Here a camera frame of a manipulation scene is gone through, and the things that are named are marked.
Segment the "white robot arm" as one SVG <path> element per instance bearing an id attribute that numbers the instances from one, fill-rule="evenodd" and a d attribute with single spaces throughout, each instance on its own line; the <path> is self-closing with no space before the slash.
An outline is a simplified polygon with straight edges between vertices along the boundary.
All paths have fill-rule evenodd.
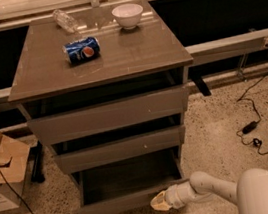
<path id="1" fill-rule="evenodd" d="M 190 202 L 205 201 L 215 194 L 237 206 L 239 214 L 268 214 L 268 170 L 246 170 L 237 183 L 203 171 L 193 172 L 190 176 L 187 182 L 171 185 L 158 193 L 151 200 L 151 207 L 157 211 L 169 211 Z"/>

